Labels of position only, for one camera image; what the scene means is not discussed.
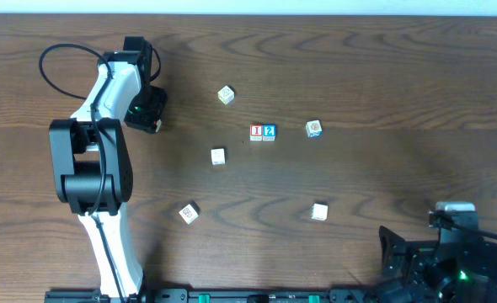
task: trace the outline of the wood grain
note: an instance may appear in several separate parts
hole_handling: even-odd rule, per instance
[[[371,283],[377,228],[434,239],[438,200],[474,202],[497,232],[496,18],[0,15],[0,302],[99,286],[85,230],[54,194],[47,133],[81,102],[37,61],[55,43],[111,51],[125,35],[159,49],[169,95],[157,135],[125,130],[131,233],[152,284]],[[74,50],[45,71],[83,95],[96,77]],[[313,119],[323,136],[308,139]],[[255,122],[277,124],[277,141],[249,141]],[[187,226],[177,212],[192,200],[202,213]],[[325,222],[310,220],[315,201]]]

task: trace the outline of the white wall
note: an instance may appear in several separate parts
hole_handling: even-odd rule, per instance
[[[0,13],[497,16],[497,0],[0,0]]]

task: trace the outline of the wooden surface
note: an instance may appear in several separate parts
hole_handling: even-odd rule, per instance
[[[81,101],[40,78],[56,43],[144,35],[163,59],[163,128],[126,129],[138,259],[152,284],[328,288],[377,280],[377,228],[435,239],[438,200],[474,202],[497,232],[497,19],[0,15],[0,302],[96,288],[89,239],[54,193],[48,125]],[[95,59],[59,50],[46,73],[87,94]],[[224,106],[216,92],[237,91]],[[323,135],[304,125],[320,119]],[[251,123],[276,142],[249,141]],[[227,148],[224,167],[210,149]],[[177,214],[194,200],[201,215]],[[315,201],[325,222],[310,220]]]

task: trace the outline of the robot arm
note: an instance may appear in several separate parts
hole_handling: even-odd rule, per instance
[[[78,214],[91,240],[101,275],[100,293],[109,298],[137,295],[142,286],[142,266],[136,260],[127,222],[126,201],[132,192],[132,167],[121,130],[121,121],[155,133],[161,125],[166,93],[150,85],[152,47],[142,37],[126,37],[123,50],[103,54],[99,76],[82,107],[69,120],[54,120],[50,127],[56,192]],[[99,91],[92,127],[92,103]],[[106,160],[106,181],[98,209],[101,169],[98,162],[78,162],[74,154],[96,152],[101,136]]]

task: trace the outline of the green led light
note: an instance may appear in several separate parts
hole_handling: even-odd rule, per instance
[[[466,273],[464,273],[463,271],[460,272],[460,279],[463,279],[463,280],[467,280],[468,279]]]

